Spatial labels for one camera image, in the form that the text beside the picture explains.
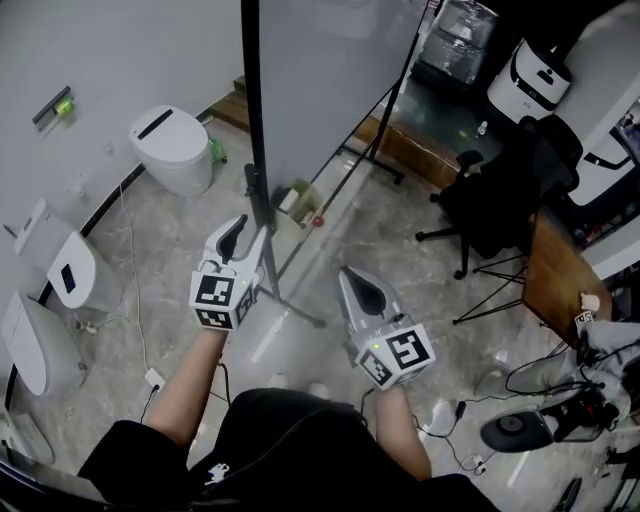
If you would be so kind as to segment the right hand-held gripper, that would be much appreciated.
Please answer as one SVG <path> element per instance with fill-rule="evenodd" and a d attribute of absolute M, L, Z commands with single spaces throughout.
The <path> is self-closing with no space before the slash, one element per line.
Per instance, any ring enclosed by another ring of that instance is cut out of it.
<path fill-rule="evenodd" d="M 392 287 L 379 277 L 342 267 L 338 283 L 352 365 L 379 390 L 416 378 L 434 362 L 424 326 L 401 311 Z"/>

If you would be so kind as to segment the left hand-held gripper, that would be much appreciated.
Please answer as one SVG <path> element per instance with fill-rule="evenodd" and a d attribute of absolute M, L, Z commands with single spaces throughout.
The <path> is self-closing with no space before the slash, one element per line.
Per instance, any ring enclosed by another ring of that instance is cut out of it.
<path fill-rule="evenodd" d="M 205 243 L 206 259 L 192 272 L 189 306 L 204 328 L 237 330 L 256 301 L 267 227 L 257 231 L 241 260 L 231 260 L 247 220 L 248 215 L 242 214 L 216 229 Z"/>

